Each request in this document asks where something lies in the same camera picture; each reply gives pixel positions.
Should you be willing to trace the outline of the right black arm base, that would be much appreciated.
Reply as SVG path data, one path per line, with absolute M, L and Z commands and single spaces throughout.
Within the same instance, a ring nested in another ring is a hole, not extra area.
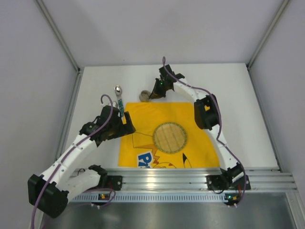
M 248 175 L 232 182 L 223 175 L 209 175 L 206 177 L 208 190 L 222 193 L 226 190 L 250 190 L 251 185 Z

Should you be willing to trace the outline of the green handled spoon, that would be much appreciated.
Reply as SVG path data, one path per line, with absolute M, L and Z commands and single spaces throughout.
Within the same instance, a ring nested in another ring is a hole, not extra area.
M 123 106 L 123 102 L 122 102 L 122 88 L 117 85 L 114 87 L 114 91 L 117 97 L 117 103 L 118 103 L 118 107 L 121 113 L 121 117 L 124 117 L 124 106 Z

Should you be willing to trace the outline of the yellow cartoon print cloth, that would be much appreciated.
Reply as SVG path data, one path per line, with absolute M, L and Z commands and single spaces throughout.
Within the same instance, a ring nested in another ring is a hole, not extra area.
M 220 162 L 191 103 L 128 103 L 135 127 L 121 138 L 118 165 L 132 168 L 210 168 Z

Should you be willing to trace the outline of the speckled ceramic cup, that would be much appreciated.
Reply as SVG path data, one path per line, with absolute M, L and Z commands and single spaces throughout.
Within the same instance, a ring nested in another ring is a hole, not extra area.
M 151 92 L 150 91 L 147 91 L 147 90 L 142 90 L 139 94 L 139 100 L 140 102 L 149 102 L 150 100 L 150 95 L 151 95 Z

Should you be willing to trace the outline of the round woven bamboo plate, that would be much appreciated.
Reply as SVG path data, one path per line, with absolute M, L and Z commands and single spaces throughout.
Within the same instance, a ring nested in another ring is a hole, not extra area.
M 175 154 L 182 151 L 187 143 L 185 129 L 174 122 L 166 122 L 159 125 L 153 133 L 153 142 L 158 150 Z

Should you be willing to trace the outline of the aluminium frame post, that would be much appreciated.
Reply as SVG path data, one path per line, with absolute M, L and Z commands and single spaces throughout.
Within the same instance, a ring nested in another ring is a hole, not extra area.
M 256 59 L 259 57 L 260 53 L 262 52 L 263 48 L 267 44 L 269 38 L 271 37 L 272 33 L 274 32 L 276 26 L 279 24 L 281 18 L 283 17 L 285 11 L 289 7 L 291 0 L 282 0 L 280 6 L 276 10 L 274 16 L 272 17 L 270 23 L 266 27 L 258 45 L 256 46 L 253 54 L 249 62 L 246 64 L 247 70 L 250 71 L 252 66 L 254 65 Z
M 35 0 L 35 4 L 38 6 L 39 10 L 41 11 L 42 16 L 46 20 L 48 26 L 50 27 L 51 31 L 53 32 L 56 40 L 58 41 L 59 45 L 61 46 L 63 52 L 67 56 L 68 60 L 70 61 L 71 65 L 73 66 L 76 72 L 80 72 L 81 68 L 77 64 L 75 58 L 73 57 L 64 37 L 62 36 L 58 26 L 56 25 L 53 17 L 51 16 L 47 6 L 45 5 L 43 0 Z

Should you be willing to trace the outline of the right aluminium frame post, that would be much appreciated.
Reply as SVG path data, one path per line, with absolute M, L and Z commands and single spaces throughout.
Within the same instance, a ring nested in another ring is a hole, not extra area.
M 260 53 L 262 52 L 263 48 L 267 44 L 269 38 L 271 37 L 272 33 L 274 32 L 276 26 L 279 24 L 281 18 L 283 17 L 285 11 L 289 7 L 291 0 L 282 0 L 280 6 L 276 10 L 274 16 L 272 17 L 270 23 L 266 27 L 258 45 L 256 46 L 253 54 L 249 62 L 246 64 L 247 70 L 250 71 L 252 66 L 254 65 L 256 59 L 259 57 Z

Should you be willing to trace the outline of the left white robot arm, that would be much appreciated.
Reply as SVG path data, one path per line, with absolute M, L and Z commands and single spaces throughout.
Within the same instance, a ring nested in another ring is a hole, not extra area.
M 107 188 L 108 172 L 98 165 L 71 177 L 78 165 L 102 142 L 133 134 L 135 127 L 129 112 L 120 113 L 106 105 L 94 121 L 82 126 L 70 147 L 41 175 L 28 180 L 29 203 L 55 219 L 68 203 L 91 188 Z

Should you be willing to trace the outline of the aluminium front rail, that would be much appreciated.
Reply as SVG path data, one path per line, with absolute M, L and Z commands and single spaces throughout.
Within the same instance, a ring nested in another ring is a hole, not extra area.
M 205 192 L 207 177 L 219 175 L 213 168 L 153 169 L 114 168 L 106 169 L 109 176 L 122 176 L 121 191 L 126 192 Z M 246 171 L 251 189 L 249 192 L 297 191 L 293 175 L 271 169 L 250 169 Z

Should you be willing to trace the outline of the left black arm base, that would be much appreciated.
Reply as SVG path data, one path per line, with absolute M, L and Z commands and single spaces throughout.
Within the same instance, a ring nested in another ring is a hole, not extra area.
M 115 191 L 120 191 L 122 188 L 122 176 L 107 176 L 107 179 L 100 182 L 97 186 L 88 189 L 87 191 L 94 191 L 98 189 L 108 188 Z

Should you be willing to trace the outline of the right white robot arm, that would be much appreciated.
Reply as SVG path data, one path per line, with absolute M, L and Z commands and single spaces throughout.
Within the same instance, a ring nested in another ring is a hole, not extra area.
M 175 74 L 170 65 L 163 64 L 159 69 L 160 77 L 155 79 L 154 88 L 149 99 L 166 96 L 167 91 L 179 93 L 193 103 L 196 125 L 206 131 L 215 141 L 216 152 L 220 162 L 221 188 L 227 189 L 243 182 L 246 188 L 246 173 L 240 159 L 230 150 L 222 132 L 222 115 L 216 96 L 201 87 L 190 85 L 182 74 Z

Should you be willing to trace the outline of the left aluminium frame post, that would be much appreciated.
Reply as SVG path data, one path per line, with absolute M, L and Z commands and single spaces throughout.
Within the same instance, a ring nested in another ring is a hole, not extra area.
M 45 5 L 43 0 L 35 0 L 35 4 L 38 6 L 39 10 L 41 11 L 42 16 L 46 20 L 48 26 L 50 27 L 51 31 L 53 32 L 56 40 L 58 41 L 59 45 L 61 46 L 63 52 L 67 56 L 68 60 L 70 61 L 71 65 L 73 66 L 76 72 L 80 72 L 81 68 L 77 64 L 75 58 L 73 57 L 64 37 L 62 36 L 58 26 L 56 25 L 53 17 L 51 16 L 47 6 Z

